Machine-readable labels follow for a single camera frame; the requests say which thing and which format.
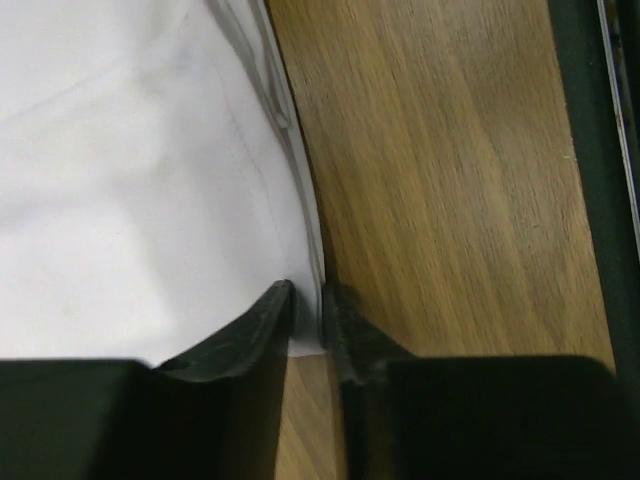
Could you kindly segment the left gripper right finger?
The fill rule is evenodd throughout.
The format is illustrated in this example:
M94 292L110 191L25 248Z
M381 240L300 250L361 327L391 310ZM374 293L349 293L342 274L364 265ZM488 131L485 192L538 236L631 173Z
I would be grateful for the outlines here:
M341 383L364 385L377 376L383 363L415 358L366 318L335 283L322 288L322 339Z

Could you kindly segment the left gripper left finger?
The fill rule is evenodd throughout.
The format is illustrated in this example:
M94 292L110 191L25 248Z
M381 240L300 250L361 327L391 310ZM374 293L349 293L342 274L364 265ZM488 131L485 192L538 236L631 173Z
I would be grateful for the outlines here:
M240 317L156 370L192 383L244 376L267 354L287 354L294 314L295 287L277 281Z

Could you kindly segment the white t shirt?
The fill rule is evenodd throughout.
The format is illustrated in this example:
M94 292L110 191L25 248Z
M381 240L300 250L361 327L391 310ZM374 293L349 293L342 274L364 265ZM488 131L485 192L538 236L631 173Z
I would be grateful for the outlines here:
M158 364L294 284L318 354L323 246L262 1L1 5L1 355Z

